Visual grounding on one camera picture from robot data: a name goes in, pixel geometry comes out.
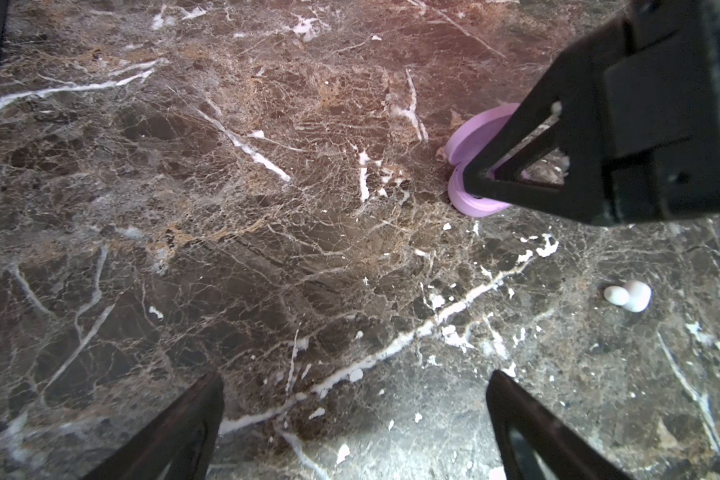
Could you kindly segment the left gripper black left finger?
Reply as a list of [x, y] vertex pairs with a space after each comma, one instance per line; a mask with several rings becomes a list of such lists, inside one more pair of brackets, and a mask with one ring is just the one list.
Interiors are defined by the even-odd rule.
[[204, 479], [224, 411], [223, 380], [207, 373], [87, 479]]

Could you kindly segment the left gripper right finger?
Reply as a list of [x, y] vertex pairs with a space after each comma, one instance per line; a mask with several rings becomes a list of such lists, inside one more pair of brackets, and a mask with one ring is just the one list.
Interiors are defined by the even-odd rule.
[[501, 370], [490, 377], [486, 404], [508, 479], [628, 477]]

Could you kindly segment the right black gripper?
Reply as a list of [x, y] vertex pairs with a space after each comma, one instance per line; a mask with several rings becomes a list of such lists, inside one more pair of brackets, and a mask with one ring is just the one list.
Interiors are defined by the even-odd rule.
[[[562, 184], [524, 177], [550, 153]], [[720, 213], [720, 7], [632, 1], [563, 50], [462, 168], [468, 199], [613, 226]]]

